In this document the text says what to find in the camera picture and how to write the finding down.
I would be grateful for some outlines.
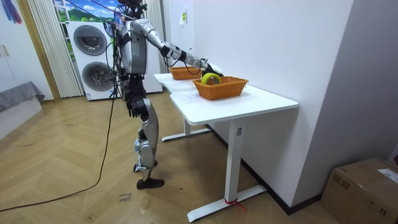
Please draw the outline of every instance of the cabinet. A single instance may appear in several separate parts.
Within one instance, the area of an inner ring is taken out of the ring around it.
[[[12,0],[19,15],[22,16],[16,0]],[[45,95],[45,100],[52,100],[53,96],[44,75],[40,60],[30,38],[25,22],[15,24],[7,19],[0,4],[0,81],[5,79],[32,81]]]

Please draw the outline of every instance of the wicker basket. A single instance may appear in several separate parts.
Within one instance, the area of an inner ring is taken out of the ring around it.
[[[196,74],[199,68],[188,67],[188,69],[191,73]],[[188,72],[186,67],[172,67],[169,68],[169,70],[175,80],[188,80],[201,77],[201,71],[197,75],[192,75]]]
[[[208,84],[194,80],[194,84],[199,91],[199,95],[207,100],[219,100],[233,96],[239,96],[248,80],[235,77],[220,77],[221,83],[214,85],[214,79],[209,80]]]

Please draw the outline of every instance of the white curtain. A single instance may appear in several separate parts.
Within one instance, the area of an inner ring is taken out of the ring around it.
[[[155,30],[159,35],[165,39],[164,34],[164,22],[162,12],[162,1],[160,0],[145,0],[148,4],[148,11],[146,12],[146,18],[150,20],[150,23],[154,26]],[[163,56],[159,53],[160,72],[168,73],[167,66],[164,63]]]
[[[52,0],[27,0],[45,54],[62,98],[82,96],[83,89],[73,66]]]

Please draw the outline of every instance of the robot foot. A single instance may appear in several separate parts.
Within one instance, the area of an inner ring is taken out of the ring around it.
[[[137,189],[154,189],[164,185],[164,180],[162,179],[152,179],[148,178],[147,181],[138,180]]]
[[[134,167],[132,168],[132,171],[133,172],[139,172],[139,170],[136,171],[136,168],[137,168],[137,164],[134,164]]]

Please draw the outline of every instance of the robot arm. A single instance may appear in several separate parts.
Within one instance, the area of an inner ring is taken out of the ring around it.
[[[223,76],[221,70],[215,66],[207,63],[205,59],[200,59],[192,54],[179,49],[174,44],[168,43],[160,38],[160,35],[154,29],[152,24],[147,19],[138,19],[131,23],[131,32],[145,36],[149,43],[157,47],[160,53],[165,58],[172,58],[191,65],[195,68],[200,68],[203,74],[215,73]]]

